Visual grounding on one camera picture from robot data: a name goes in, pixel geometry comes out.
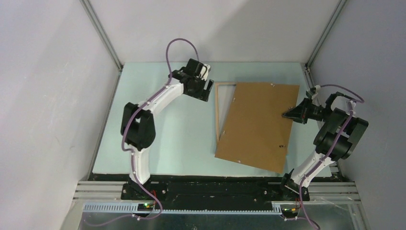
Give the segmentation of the right aluminium corner post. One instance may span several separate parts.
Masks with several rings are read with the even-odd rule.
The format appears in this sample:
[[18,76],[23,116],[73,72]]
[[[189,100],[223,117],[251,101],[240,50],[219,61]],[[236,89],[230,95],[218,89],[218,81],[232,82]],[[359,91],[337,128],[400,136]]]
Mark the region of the right aluminium corner post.
[[337,5],[335,6],[333,13],[331,14],[325,28],[322,31],[321,36],[319,37],[316,45],[314,46],[306,64],[305,64],[307,69],[311,68],[311,66],[313,65],[319,51],[321,50],[323,44],[325,43],[329,33],[333,29],[337,19],[339,18],[341,12],[345,8],[347,2],[348,2],[347,0],[339,0]]

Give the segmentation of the colourful printed photo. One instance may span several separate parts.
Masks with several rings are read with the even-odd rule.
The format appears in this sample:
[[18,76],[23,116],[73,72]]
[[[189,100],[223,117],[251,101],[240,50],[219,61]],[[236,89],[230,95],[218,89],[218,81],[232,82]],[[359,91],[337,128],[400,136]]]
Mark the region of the colourful printed photo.
[[224,123],[231,102],[233,101],[233,95],[236,85],[219,85],[218,86],[218,118],[219,118],[219,131],[220,134],[223,132]]

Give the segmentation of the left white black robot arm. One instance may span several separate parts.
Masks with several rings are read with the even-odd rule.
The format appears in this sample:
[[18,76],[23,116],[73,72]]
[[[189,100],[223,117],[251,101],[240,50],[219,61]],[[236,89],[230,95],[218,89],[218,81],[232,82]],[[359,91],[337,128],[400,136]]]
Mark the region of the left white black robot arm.
[[139,199],[151,195],[149,150],[156,137],[155,117],[181,95],[207,102],[214,85],[208,78],[211,66],[189,59],[185,67],[169,73],[164,86],[144,102],[124,106],[121,134],[122,149],[131,153],[130,179],[137,182],[133,194]]

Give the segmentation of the brown cardboard backing board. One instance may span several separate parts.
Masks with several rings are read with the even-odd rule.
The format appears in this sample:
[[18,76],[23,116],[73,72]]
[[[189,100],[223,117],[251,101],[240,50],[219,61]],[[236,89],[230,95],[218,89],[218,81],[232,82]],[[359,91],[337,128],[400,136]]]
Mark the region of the brown cardboard backing board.
[[215,157],[282,173],[293,122],[282,114],[296,106],[298,85],[238,82]]

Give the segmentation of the aluminium rail front frame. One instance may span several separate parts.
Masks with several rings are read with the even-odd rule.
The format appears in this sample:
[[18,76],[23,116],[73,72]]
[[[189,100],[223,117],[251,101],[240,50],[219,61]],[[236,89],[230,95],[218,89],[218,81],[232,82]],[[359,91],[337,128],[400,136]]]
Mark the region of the aluminium rail front frame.
[[[137,205],[140,200],[122,200],[121,194],[124,182],[114,181],[80,181],[78,182],[73,196],[72,204],[62,230],[77,230],[80,227],[82,213],[107,212],[128,213],[138,211]],[[354,182],[313,182],[309,186],[310,200],[306,203],[309,207],[315,205],[346,205],[350,219],[356,230],[371,229],[366,218],[365,210],[361,203],[357,187]],[[264,211],[213,211],[203,208],[193,211],[191,208],[176,208],[173,211],[164,209],[165,214],[280,214],[282,205],[295,204],[294,201],[274,201],[272,208]]]

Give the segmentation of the wooden picture frame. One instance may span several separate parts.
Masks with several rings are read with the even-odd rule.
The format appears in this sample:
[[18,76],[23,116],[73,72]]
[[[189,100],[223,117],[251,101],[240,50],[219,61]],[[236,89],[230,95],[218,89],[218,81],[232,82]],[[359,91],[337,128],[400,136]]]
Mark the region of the wooden picture frame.
[[221,137],[221,135],[223,134],[223,132],[220,134],[220,131],[219,131],[219,118],[218,118],[218,101],[217,101],[217,99],[218,99],[218,86],[219,85],[222,85],[222,84],[225,84],[225,85],[229,85],[229,84],[231,84],[231,85],[236,85],[237,84],[237,82],[215,82],[214,83],[214,90],[215,90],[215,94],[214,94],[214,98],[215,98],[215,100],[214,100],[214,103],[215,103],[215,122],[216,122],[216,124],[215,124],[215,130],[216,130],[216,142],[218,142],[219,140],[220,140],[220,137]]

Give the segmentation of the left aluminium corner post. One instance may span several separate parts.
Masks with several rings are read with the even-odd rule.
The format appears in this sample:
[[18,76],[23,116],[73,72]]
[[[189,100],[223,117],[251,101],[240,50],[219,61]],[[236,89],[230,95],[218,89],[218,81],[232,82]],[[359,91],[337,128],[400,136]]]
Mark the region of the left aluminium corner post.
[[81,3],[91,24],[93,25],[96,33],[98,34],[100,40],[102,41],[107,53],[111,57],[114,65],[116,66],[118,71],[122,71],[124,65],[120,61],[118,54],[117,54],[116,50],[114,49],[113,44],[110,41],[110,38],[109,38],[107,32],[105,31],[91,1],[90,0],[79,0],[79,2]]

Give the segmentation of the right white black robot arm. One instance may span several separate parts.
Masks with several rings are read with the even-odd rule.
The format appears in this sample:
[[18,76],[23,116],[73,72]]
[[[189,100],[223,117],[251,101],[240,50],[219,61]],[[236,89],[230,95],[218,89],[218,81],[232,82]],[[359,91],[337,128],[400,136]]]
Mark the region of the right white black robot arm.
[[356,117],[355,99],[336,92],[326,100],[325,106],[315,105],[311,98],[304,98],[296,107],[282,114],[300,124],[309,119],[322,121],[313,144],[315,150],[297,168],[286,173],[279,186],[279,196],[291,200],[307,188],[324,168],[340,159],[347,159],[354,151],[369,122]]

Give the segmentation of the aluminium corner post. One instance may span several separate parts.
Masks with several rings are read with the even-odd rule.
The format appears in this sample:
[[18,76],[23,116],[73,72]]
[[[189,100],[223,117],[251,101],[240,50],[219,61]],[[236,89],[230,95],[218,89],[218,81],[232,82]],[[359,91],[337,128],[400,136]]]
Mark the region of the aluminium corner post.
[[107,32],[105,31],[91,1],[90,0],[79,0],[79,2],[81,3],[91,24],[93,25],[96,33],[98,34],[100,40],[102,41],[107,53],[111,57],[114,65],[116,66],[118,71],[122,71],[124,65],[120,61],[118,54],[117,54],[116,50],[114,49],[113,44],[110,41],[110,38],[109,38]]
[[307,69],[311,68],[311,66],[313,65],[319,51],[321,50],[323,44],[325,43],[329,33],[333,29],[337,19],[339,18],[341,12],[345,8],[347,2],[348,2],[347,0],[339,0],[337,5],[335,6],[333,13],[331,14],[325,28],[322,31],[321,36],[319,37],[316,45],[314,46],[306,64],[305,64]]

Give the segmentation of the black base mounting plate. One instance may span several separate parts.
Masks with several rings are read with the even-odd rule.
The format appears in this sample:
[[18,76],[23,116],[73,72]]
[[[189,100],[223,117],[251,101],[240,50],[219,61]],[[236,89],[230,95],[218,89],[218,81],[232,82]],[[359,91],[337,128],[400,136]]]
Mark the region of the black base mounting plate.
[[281,177],[218,177],[152,175],[144,191],[129,179],[122,200],[153,200],[164,210],[272,211],[273,202],[299,200]]

